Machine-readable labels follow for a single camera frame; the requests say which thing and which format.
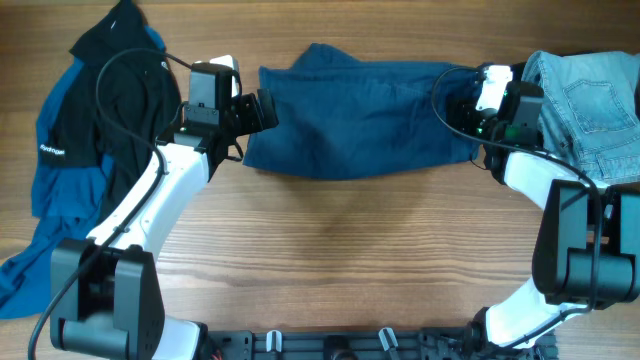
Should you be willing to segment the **navy blue shorts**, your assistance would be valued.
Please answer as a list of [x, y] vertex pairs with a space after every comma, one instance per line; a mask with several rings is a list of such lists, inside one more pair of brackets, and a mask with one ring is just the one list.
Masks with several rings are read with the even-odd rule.
[[441, 122], [447, 100], [477, 94], [475, 73], [453, 64], [365, 62], [314, 43], [259, 78], [279, 123], [249, 138], [248, 167], [349, 180], [466, 162], [477, 151]]

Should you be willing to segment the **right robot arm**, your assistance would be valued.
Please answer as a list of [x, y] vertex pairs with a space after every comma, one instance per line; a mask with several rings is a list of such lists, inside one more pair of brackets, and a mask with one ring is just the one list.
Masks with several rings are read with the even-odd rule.
[[639, 296], [639, 194], [537, 151], [543, 103], [535, 84], [486, 80], [478, 98], [449, 95], [443, 106], [447, 127], [485, 147], [494, 177], [543, 211], [530, 279], [469, 325], [471, 354], [522, 352], [571, 318]]

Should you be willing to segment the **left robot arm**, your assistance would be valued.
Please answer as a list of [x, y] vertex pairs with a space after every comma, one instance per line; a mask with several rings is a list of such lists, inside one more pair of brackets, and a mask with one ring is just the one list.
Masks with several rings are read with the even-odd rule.
[[205, 324], [166, 314], [157, 258], [238, 138], [278, 120], [268, 90], [242, 91], [230, 55], [193, 63], [189, 87], [122, 202], [86, 240], [66, 239], [53, 251], [52, 300], [38, 325], [50, 328], [55, 348], [104, 359], [218, 358]]

